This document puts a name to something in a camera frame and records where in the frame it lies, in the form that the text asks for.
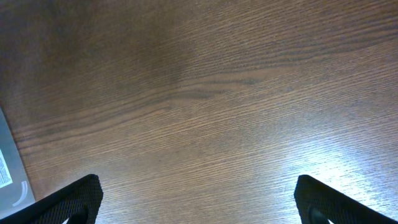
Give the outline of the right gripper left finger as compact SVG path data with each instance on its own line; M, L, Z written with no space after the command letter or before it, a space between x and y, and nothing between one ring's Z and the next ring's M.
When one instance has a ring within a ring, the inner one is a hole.
M8 224L94 224L103 191L99 177L89 174L38 202L1 219Z

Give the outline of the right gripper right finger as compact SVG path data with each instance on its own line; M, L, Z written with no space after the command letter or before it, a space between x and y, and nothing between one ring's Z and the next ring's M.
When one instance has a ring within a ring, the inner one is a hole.
M294 199L302 224L397 224L309 175L298 177Z

